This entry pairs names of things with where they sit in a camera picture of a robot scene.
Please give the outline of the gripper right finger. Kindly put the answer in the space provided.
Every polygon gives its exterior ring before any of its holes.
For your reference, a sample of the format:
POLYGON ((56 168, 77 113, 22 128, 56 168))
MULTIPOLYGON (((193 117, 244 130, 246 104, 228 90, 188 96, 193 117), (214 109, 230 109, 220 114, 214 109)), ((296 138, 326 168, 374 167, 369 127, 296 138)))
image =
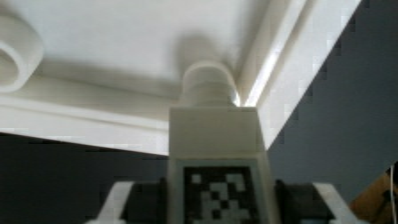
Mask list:
POLYGON ((355 224, 355 216, 333 186, 328 183, 314 183, 314 188, 333 215, 328 224, 355 224))

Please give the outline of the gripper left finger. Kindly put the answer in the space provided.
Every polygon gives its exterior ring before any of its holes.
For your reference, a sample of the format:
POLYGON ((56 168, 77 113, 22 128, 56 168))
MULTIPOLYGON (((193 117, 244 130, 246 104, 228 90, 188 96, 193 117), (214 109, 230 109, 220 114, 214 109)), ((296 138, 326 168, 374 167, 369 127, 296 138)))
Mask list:
POLYGON ((83 224, 125 224, 120 216, 124 212, 131 187, 131 181, 120 181, 113 183, 97 216, 83 224))

